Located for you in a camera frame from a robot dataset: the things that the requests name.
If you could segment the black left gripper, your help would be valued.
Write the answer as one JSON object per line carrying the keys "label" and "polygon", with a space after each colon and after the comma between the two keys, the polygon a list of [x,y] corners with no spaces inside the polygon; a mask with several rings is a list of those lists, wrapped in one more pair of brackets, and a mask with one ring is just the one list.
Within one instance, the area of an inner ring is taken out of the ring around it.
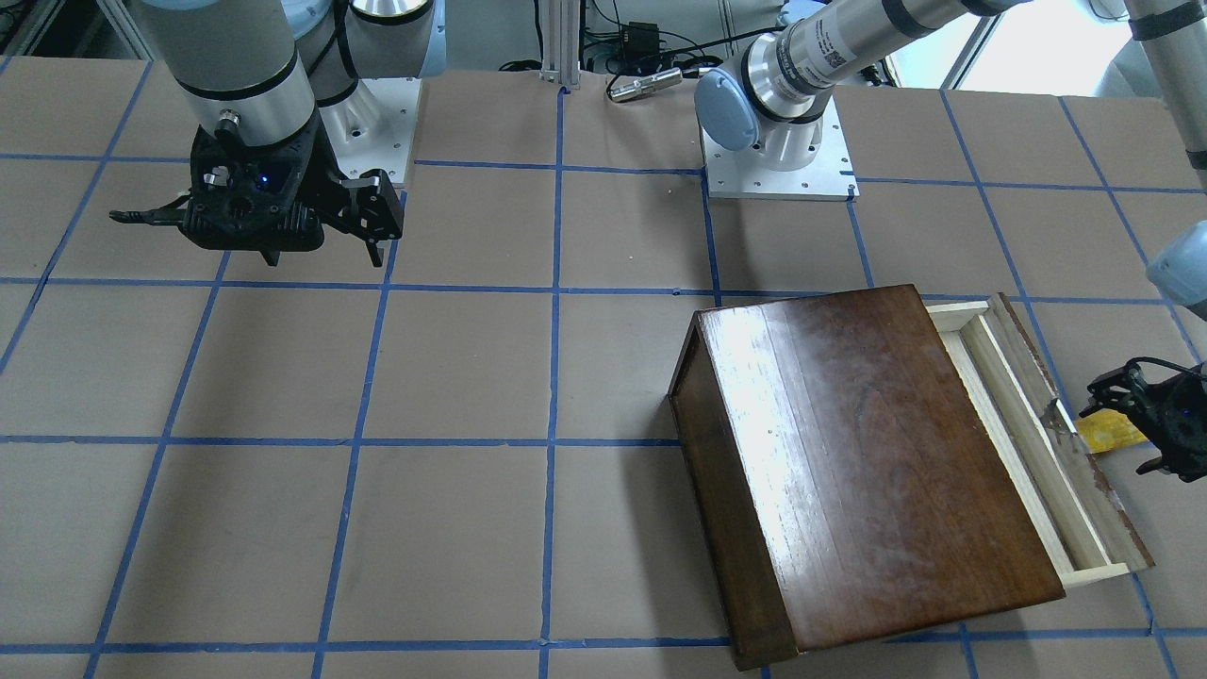
{"label": "black left gripper", "polygon": [[1129,359],[1088,384],[1079,420],[1100,411],[1124,412],[1156,447],[1137,474],[1171,474],[1183,482],[1206,476],[1205,365],[1167,359]]}

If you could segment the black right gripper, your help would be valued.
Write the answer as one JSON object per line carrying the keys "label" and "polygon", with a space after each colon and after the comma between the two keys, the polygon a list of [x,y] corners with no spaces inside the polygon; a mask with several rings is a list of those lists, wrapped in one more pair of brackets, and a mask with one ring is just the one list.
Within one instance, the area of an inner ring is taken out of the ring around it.
{"label": "black right gripper", "polygon": [[[313,125],[313,152],[302,180],[302,201],[317,215],[320,224],[365,241],[374,268],[384,267],[383,242],[404,234],[406,210],[389,172],[371,168],[358,176],[342,172],[321,122]],[[168,205],[146,210],[110,210],[117,224],[177,228],[183,224],[192,197],[176,197]]]}

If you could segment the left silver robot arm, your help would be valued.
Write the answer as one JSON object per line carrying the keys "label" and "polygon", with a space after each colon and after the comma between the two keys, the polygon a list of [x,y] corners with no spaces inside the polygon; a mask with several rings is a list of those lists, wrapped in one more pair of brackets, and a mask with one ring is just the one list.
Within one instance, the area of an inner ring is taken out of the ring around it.
{"label": "left silver robot arm", "polygon": [[[775,29],[751,34],[740,55],[712,66],[696,87],[698,122],[724,156],[759,172],[797,172],[823,150],[820,121],[836,83],[954,22],[975,21],[941,86],[974,72],[1010,1],[788,2]],[[1149,60],[1151,81],[1180,131],[1188,160],[1205,174],[1205,6],[1124,1],[1116,23]],[[1205,478],[1205,365],[1136,356],[1089,384],[1083,417],[1115,411],[1158,450],[1138,468],[1194,482]]]}

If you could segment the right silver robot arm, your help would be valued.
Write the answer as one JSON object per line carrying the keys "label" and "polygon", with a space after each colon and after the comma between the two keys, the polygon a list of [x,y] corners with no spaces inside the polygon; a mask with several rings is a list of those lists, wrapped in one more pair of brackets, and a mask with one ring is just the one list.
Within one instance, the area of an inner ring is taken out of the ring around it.
{"label": "right silver robot arm", "polygon": [[134,16],[198,128],[189,188],[109,219],[173,227],[272,267],[336,229],[381,267],[404,233],[413,129],[378,87],[444,72],[444,2],[138,1]]}

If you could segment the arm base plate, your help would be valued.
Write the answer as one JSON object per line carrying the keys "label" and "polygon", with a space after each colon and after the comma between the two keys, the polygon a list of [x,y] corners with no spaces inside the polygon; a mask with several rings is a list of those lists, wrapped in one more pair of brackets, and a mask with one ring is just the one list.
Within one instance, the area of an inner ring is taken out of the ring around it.
{"label": "arm base plate", "polygon": [[406,188],[422,87],[419,78],[362,80],[342,103],[320,109],[342,172],[385,171],[395,188]]}
{"label": "arm base plate", "polygon": [[711,197],[853,201],[861,191],[836,103],[803,124],[771,122],[731,95],[696,103]]}

